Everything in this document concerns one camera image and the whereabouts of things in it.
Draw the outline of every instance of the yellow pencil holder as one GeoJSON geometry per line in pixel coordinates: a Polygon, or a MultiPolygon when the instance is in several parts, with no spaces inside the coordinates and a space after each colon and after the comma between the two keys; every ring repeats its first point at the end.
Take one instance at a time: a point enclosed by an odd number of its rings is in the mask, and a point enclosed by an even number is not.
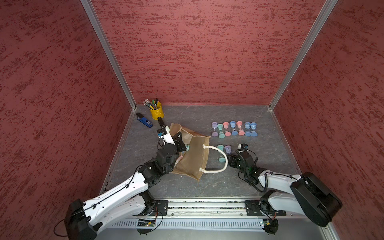
{"type": "Polygon", "coordinates": [[[157,120],[158,117],[161,117],[161,118],[164,117],[163,108],[161,107],[161,102],[157,102],[157,107],[158,108],[155,110],[153,110],[152,108],[149,109],[151,111],[152,118],[155,120],[157,120]]]}

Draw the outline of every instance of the metal corner bracket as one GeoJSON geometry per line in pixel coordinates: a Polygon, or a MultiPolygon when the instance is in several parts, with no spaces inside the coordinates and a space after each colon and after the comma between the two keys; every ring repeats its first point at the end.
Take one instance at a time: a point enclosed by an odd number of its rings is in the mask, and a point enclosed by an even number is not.
{"type": "Polygon", "coordinates": [[[103,186],[101,187],[101,190],[100,190],[100,195],[106,191],[106,188],[108,186],[108,182],[110,182],[112,179],[112,173],[114,172],[114,170],[116,168],[117,161],[120,158],[121,151],[122,151],[124,144],[125,144],[125,141],[127,140],[127,137],[128,137],[129,129],[131,128],[133,119],[135,119],[135,114],[136,114],[136,108],[133,108],[131,111],[131,114],[129,115],[128,122],[125,126],[124,132],[122,133],[122,136],[120,138],[119,145],[116,148],[116,152],[115,152],[115,155],[113,156],[111,165],[109,166],[107,176],[104,179],[103,186]]]}
{"type": "Polygon", "coordinates": [[[287,141],[287,139],[286,139],[286,137],[285,137],[285,135],[284,135],[283,130],[281,129],[281,126],[280,126],[280,124],[279,124],[279,121],[277,120],[276,115],[275,115],[275,113],[273,112],[273,110],[271,110],[271,115],[272,115],[273,122],[274,122],[275,125],[276,125],[277,131],[279,132],[279,135],[280,135],[280,137],[281,137],[281,140],[283,141],[283,145],[284,145],[284,147],[285,147],[285,149],[286,149],[286,151],[287,151],[287,153],[288,153],[288,156],[289,156],[289,158],[291,159],[291,162],[292,162],[292,164],[293,164],[293,166],[294,166],[294,168],[295,168],[295,170],[296,170],[296,174],[301,174],[301,170],[300,170],[300,168],[299,168],[299,165],[297,164],[296,158],[295,158],[295,156],[293,155],[292,149],[291,149],[291,147],[290,147],[289,144],[288,144],[288,141],[287,141]]]}
{"type": "Polygon", "coordinates": [[[339,235],[331,222],[328,223],[326,227],[322,227],[321,231],[323,232],[326,240],[340,240],[339,235]]]}
{"type": "Polygon", "coordinates": [[[305,55],[307,54],[308,50],[311,48],[312,43],[316,39],[317,35],[319,34],[321,28],[323,27],[325,21],[328,19],[330,13],[332,12],[334,6],[336,5],[338,0],[326,0],[323,7],[321,8],[319,15],[317,16],[315,22],[313,23],[310,31],[308,32],[307,37],[305,38],[299,52],[296,55],[296,58],[293,60],[293,63],[291,67],[289,68],[287,74],[285,75],[285,78],[283,82],[281,83],[279,89],[277,90],[275,96],[273,97],[271,103],[269,104],[270,109],[273,110],[283,95],[284,90],[287,88],[288,84],[292,80],[293,75],[295,74],[296,70],[299,68],[299,65],[301,64],[302,60],[304,59],[305,55]]]}
{"type": "Polygon", "coordinates": [[[111,45],[109,44],[107,36],[104,33],[104,30],[101,26],[99,18],[97,17],[97,14],[96,14],[95,9],[91,3],[91,0],[80,0],[80,1],[84,7],[85,12],[88,15],[89,20],[91,21],[93,29],[95,30],[96,35],[99,38],[101,46],[103,47],[105,54],[108,57],[108,60],[111,63],[111,66],[112,66],[112,68],[116,74],[116,77],[118,78],[118,80],[120,82],[120,85],[121,85],[121,87],[125,93],[125,96],[127,97],[129,104],[131,105],[131,108],[134,109],[136,107],[136,102],[133,98],[131,90],[129,89],[127,81],[125,80],[124,74],[121,71],[121,68],[119,66],[119,63],[118,63],[116,57],[115,57],[115,54],[113,53],[111,45]]]}

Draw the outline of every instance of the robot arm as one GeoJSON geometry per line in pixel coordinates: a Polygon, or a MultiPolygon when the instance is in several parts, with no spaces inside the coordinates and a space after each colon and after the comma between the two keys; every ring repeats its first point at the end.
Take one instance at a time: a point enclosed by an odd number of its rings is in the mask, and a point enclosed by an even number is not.
{"type": "Polygon", "coordinates": [[[156,158],[137,167],[129,179],[108,192],[85,202],[80,199],[72,202],[64,220],[69,240],[92,240],[116,221],[152,211],[155,201],[147,189],[172,172],[179,152],[187,150],[181,133],[172,137],[169,127],[161,118],[158,120],[161,128],[157,133],[164,145],[157,151],[156,158]]]}
{"type": "Polygon", "coordinates": [[[230,155],[228,164],[239,169],[239,176],[242,173],[244,181],[259,192],[265,193],[260,199],[259,206],[254,206],[254,211],[296,212],[306,215],[321,227],[325,227],[332,221],[343,204],[313,173],[306,172],[302,175],[274,173],[257,167],[258,158],[253,160],[249,151],[246,144],[240,144],[239,149],[236,150],[237,155],[230,155]],[[267,191],[268,188],[286,193],[267,191]]]}

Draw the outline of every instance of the gray stone floor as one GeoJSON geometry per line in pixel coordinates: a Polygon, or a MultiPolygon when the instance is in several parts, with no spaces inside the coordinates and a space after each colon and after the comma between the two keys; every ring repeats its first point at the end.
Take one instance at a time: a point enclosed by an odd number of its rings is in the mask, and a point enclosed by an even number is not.
{"type": "MultiPolygon", "coordinates": [[[[164,105],[164,122],[166,125],[179,123],[189,129],[210,136],[211,122],[249,121],[257,123],[257,137],[229,136],[223,139],[211,137],[210,145],[231,145],[234,151],[239,143],[246,143],[254,151],[259,160],[258,166],[274,172],[298,174],[294,164],[284,148],[276,126],[266,106],[183,106],[164,105]]],[[[151,118],[150,111],[145,106],[139,106],[140,112],[154,126],[147,128],[134,119],[125,142],[124,149],[112,179],[111,187],[129,178],[138,165],[156,156],[157,132],[159,125],[151,118]]],[[[210,150],[206,169],[220,169],[224,163],[218,161],[219,153],[210,150]]],[[[227,167],[221,173],[203,174],[200,181],[185,175],[169,174],[160,183],[149,189],[153,197],[251,197],[261,196],[253,187],[240,180],[238,170],[227,167]]]]}

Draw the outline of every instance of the white rope handle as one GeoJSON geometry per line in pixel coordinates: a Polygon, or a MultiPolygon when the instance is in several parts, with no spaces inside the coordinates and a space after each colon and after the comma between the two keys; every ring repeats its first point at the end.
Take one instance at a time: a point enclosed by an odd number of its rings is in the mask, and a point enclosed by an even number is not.
{"type": "Polygon", "coordinates": [[[224,171],[224,170],[227,168],[227,166],[228,166],[228,158],[227,158],[227,155],[226,155],[223,151],[221,151],[221,150],[218,149],[217,147],[214,147],[214,146],[207,146],[207,145],[204,145],[204,144],[203,144],[203,148],[212,148],[212,149],[214,149],[214,150],[219,151],[219,153],[223,154],[224,157],[225,157],[225,166],[224,166],[222,169],[220,169],[220,170],[211,170],[211,171],[208,171],[208,170],[204,170],[204,169],[200,168],[199,171],[204,172],[204,173],[218,173],[218,172],[222,172],[222,171],[224,171]]]}

